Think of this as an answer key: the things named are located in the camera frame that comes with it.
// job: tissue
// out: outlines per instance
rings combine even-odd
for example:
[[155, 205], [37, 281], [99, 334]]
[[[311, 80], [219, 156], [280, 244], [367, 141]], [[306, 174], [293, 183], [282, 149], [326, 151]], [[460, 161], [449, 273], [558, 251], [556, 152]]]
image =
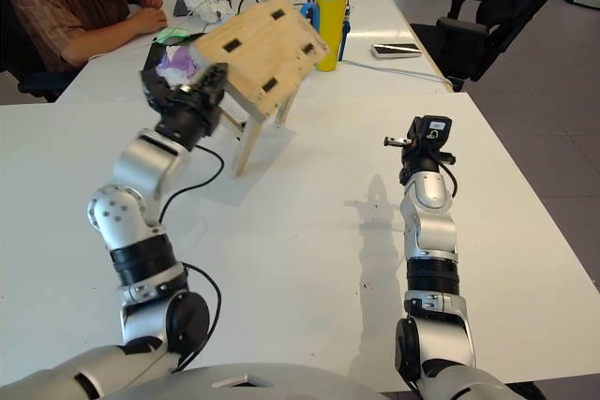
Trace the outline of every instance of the tissue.
[[206, 23], [223, 23], [233, 17], [232, 7], [227, 0], [184, 0], [188, 11]]

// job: brown striped shirt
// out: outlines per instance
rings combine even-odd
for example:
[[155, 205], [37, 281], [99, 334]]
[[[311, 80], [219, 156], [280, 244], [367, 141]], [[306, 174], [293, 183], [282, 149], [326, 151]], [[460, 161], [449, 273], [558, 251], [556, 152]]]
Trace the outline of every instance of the brown striped shirt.
[[61, 58], [70, 41], [129, 14], [127, 0], [12, 0], [17, 15], [50, 72], [76, 70]]

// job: wooden stool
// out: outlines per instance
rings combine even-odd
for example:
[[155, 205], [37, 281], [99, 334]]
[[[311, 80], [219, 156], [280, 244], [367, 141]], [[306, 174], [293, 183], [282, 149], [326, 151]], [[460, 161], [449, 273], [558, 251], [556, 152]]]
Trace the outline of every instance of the wooden stool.
[[277, 111], [283, 125], [300, 83], [328, 53], [327, 44], [288, 0], [269, 0], [236, 16], [196, 41], [210, 63], [228, 63], [226, 91], [249, 114], [233, 161], [233, 176], [244, 170], [263, 122]]

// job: gray floor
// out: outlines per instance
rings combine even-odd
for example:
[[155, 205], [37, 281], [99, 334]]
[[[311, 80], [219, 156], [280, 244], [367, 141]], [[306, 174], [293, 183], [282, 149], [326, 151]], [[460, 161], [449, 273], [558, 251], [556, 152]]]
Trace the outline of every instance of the gray floor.
[[[435, 23], [450, 6], [449, 0], [395, 2], [410, 22], [420, 23]], [[472, 20], [475, 8], [465, 4], [461, 19]], [[487, 74], [467, 83], [465, 91], [598, 287], [600, 10], [549, 0]], [[550, 400], [597, 398], [600, 375], [537, 384]], [[411, 393], [399, 396], [409, 398]]]

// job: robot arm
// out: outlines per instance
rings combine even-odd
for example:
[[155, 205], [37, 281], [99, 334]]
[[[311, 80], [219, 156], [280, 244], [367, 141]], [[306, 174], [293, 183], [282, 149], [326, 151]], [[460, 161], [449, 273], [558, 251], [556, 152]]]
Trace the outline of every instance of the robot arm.
[[208, 306], [189, 291], [187, 271], [173, 254], [159, 209], [194, 145], [217, 127], [226, 79], [227, 64], [212, 65], [197, 83], [175, 90], [154, 71], [142, 73], [148, 103], [160, 121], [121, 154], [112, 179], [88, 206], [121, 280], [123, 345], [92, 349], [7, 385], [0, 390], [3, 399], [108, 396], [170, 374], [204, 346]]
[[402, 148], [400, 183], [405, 186], [400, 211], [405, 222], [407, 317], [397, 325], [396, 368], [427, 400], [519, 399], [475, 368], [467, 304], [458, 289], [452, 196], [440, 175], [444, 163], [456, 161], [441, 151], [451, 125], [447, 117], [415, 117], [408, 139], [386, 138], [383, 143]]

